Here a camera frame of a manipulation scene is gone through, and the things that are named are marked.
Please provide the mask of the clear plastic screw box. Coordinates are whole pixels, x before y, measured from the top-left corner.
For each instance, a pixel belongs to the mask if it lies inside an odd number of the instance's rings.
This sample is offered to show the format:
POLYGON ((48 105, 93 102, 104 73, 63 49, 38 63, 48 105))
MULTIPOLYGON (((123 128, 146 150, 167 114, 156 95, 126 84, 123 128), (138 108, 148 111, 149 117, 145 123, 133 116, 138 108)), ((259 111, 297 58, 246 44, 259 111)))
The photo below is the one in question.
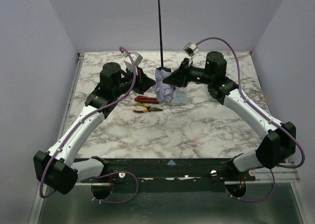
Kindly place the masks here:
POLYGON ((188 102, 188 93, 187 88, 175 88, 175 92, 173 95, 173 100, 171 101, 171 105, 185 105, 188 102))

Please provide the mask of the purple umbrella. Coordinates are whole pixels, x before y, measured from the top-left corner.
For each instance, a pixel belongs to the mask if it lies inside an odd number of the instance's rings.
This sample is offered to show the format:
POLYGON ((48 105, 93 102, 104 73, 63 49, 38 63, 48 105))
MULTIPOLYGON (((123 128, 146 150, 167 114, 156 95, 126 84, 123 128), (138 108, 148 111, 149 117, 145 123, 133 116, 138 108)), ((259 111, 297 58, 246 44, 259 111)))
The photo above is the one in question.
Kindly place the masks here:
POLYGON ((157 0, 157 9, 158 9, 158 27, 159 27, 160 67, 158 67, 155 71, 155 78, 156 78, 155 92, 157 95, 158 102, 170 103, 174 98, 175 87, 169 84, 163 83, 163 79, 165 79, 167 76, 170 76, 171 69, 164 66, 160 0, 157 0))

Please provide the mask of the yellow handled pliers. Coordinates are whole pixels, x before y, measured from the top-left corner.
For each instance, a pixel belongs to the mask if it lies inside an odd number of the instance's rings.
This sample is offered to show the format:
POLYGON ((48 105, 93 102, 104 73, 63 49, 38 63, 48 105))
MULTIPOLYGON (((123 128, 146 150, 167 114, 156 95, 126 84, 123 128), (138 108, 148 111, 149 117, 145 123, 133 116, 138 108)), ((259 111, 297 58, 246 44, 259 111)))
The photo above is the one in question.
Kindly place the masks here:
POLYGON ((141 106, 141 107, 144 107, 143 110, 135 110, 133 109, 133 112, 134 113, 138 113, 138 114, 142 114, 142 113, 147 113, 147 112, 159 112, 159 111, 163 111, 163 109, 161 108, 157 108, 157 107, 154 107, 154 106, 148 106, 144 103, 139 103, 139 102, 136 102, 134 104, 134 106, 141 106))

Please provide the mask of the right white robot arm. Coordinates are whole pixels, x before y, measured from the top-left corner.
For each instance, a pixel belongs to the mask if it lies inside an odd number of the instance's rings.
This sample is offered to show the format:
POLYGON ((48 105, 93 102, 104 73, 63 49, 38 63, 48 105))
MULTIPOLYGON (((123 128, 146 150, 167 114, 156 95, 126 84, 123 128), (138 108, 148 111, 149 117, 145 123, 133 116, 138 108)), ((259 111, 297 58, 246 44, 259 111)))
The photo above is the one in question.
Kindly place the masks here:
POLYGON ((242 97, 238 84, 226 76, 226 66, 223 54, 216 51, 206 55, 204 68, 194 67, 185 58, 163 83, 178 88, 186 87, 189 82, 207 85, 210 96, 240 116, 261 139, 256 150, 233 159, 235 168, 240 172, 258 167, 272 169, 295 153, 296 145, 289 136, 296 136, 296 127, 291 122, 284 124, 266 112, 256 112, 250 106, 253 101, 242 97))

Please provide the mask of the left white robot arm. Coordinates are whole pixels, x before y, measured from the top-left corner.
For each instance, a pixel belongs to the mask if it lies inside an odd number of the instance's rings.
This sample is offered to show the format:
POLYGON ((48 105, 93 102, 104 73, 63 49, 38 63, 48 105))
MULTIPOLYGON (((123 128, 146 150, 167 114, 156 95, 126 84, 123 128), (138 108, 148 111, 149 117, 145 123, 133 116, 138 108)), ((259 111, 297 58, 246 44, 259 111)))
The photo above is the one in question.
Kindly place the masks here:
POLYGON ((122 70, 118 63, 106 63, 100 72, 99 83, 87 97, 75 122, 55 145, 46 152, 38 151, 34 155, 35 173, 40 186, 47 185, 54 191, 67 194, 77 182, 104 174, 107 161, 92 157, 75 162, 76 155, 120 100, 131 91, 144 94, 155 83, 139 67, 122 70))

